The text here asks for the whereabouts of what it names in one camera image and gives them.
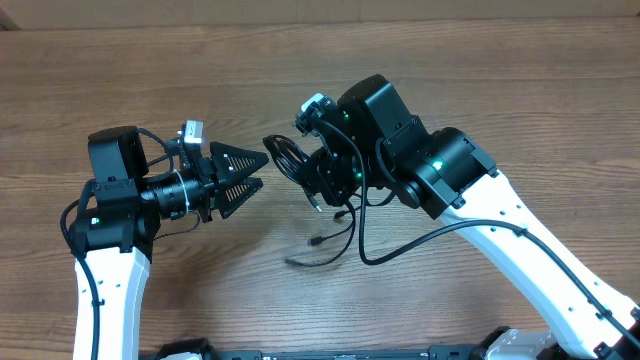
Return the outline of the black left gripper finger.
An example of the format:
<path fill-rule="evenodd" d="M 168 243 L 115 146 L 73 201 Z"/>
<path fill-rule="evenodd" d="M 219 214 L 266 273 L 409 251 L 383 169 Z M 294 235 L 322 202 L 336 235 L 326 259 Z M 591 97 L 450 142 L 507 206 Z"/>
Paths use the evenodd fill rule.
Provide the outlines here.
<path fill-rule="evenodd" d="M 210 143 L 215 177 L 221 186 L 235 186 L 264 167 L 268 156 L 263 152 L 245 150 L 220 142 Z"/>
<path fill-rule="evenodd" d="M 227 219 L 262 187 L 261 179 L 249 177 L 236 185 L 219 190 L 215 196 L 215 208 L 222 219 Z"/>

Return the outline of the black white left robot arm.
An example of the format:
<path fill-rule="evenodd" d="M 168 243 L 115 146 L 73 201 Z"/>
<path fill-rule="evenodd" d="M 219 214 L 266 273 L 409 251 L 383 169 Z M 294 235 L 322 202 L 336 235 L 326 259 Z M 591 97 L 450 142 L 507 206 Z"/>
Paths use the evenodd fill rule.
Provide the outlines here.
<path fill-rule="evenodd" d="M 203 129 L 188 120 L 159 143 L 169 168 L 158 175 L 150 175 L 141 142 L 150 131 L 121 126 L 89 135 L 94 176 L 60 218 L 75 259 L 74 358 L 140 358 L 142 300 L 162 221 L 193 215 L 202 224 L 214 212 L 228 218 L 262 188 L 254 174 L 267 155 L 213 142 L 204 156 Z"/>

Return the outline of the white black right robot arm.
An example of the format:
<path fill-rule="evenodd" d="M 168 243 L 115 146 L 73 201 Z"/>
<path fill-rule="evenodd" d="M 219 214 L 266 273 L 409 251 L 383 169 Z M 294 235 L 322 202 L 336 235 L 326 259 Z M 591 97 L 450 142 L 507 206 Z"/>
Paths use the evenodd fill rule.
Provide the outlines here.
<path fill-rule="evenodd" d="M 389 189 L 475 246 L 540 314 L 547 330 L 503 327 L 476 359 L 635 359 L 639 307 L 586 267 L 524 204 L 493 158 L 464 132 L 428 131 L 393 85 L 370 76 L 298 110 L 322 147 L 305 160 L 309 191 L 342 206 Z"/>

